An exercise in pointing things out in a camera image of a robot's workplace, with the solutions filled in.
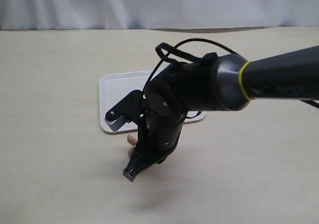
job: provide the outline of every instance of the beige tabletop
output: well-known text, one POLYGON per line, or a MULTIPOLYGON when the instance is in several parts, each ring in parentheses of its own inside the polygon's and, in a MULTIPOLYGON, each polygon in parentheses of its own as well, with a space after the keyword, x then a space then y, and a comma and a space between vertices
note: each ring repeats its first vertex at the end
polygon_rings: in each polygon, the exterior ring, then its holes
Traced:
POLYGON ((130 146, 100 128, 98 80, 190 37, 256 60, 319 45, 319 28, 1 31, 0 224, 319 223, 319 111, 298 101, 210 112, 163 164, 122 176, 130 146))

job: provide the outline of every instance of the white curtain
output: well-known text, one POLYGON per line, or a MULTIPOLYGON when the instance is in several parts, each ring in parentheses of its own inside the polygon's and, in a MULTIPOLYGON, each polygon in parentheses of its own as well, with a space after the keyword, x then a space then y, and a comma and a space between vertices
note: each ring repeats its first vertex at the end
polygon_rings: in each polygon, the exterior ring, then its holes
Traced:
POLYGON ((319 0, 0 0, 2 30, 318 26, 319 0))

